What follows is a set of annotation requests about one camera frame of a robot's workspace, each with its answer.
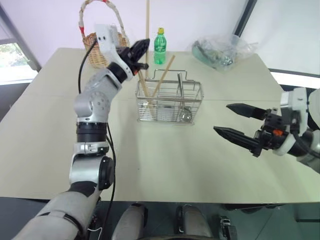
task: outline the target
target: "white wall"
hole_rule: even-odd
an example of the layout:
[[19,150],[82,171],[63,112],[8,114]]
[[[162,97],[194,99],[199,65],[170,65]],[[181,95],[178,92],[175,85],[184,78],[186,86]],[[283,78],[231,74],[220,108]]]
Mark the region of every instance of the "white wall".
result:
[[[57,48],[83,48],[78,28],[84,0],[0,0],[25,42],[44,65]],[[145,37],[146,1],[113,0],[133,43]],[[164,27],[169,51],[185,51],[198,37],[232,33],[246,0],[151,0],[150,36]],[[85,32],[94,23],[117,23],[115,14],[102,2],[93,2],[84,12]]]
[[319,0],[258,0],[241,37],[268,68],[320,74]]

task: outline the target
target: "table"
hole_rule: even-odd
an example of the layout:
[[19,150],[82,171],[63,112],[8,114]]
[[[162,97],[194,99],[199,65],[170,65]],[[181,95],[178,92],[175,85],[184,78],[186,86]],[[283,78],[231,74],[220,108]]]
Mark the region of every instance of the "table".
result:
[[[51,199],[69,188],[76,140],[81,49],[60,48],[0,123],[0,196]],[[229,103],[279,106],[281,88],[259,56],[225,74],[177,52],[172,69],[200,81],[204,100],[193,126],[138,122],[137,78],[123,84],[109,114],[117,155],[116,201],[202,203],[319,202],[320,175],[293,156],[259,158],[220,137],[213,126],[249,136],[262,124],[227,109]],[[150,72],[156,66],[150,66]],[[86,65],[83,82],[96,72]],[[110,199],[104,190],[103,200]]]

